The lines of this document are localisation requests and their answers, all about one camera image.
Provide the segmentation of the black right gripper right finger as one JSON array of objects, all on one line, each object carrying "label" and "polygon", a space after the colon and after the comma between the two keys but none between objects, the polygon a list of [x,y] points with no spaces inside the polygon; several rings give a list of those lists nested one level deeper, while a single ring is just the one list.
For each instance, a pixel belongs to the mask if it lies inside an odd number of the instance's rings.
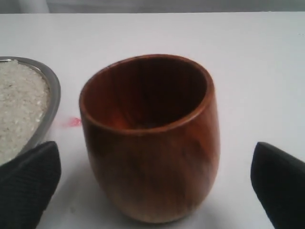
[{"label": "black right gripper right finger", "polygon": [[305,164],[266,142],[254,149],[251,184],[276,229],[305,227]]}]

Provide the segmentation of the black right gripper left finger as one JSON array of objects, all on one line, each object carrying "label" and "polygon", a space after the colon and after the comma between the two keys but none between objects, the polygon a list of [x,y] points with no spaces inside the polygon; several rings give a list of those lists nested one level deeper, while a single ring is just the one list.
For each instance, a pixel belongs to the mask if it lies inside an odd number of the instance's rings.
[{"label": "black right gripper left finger", "polygon": [[58,146],[48,141],[0,167],[0,227],[34,229],[61,177]]}]

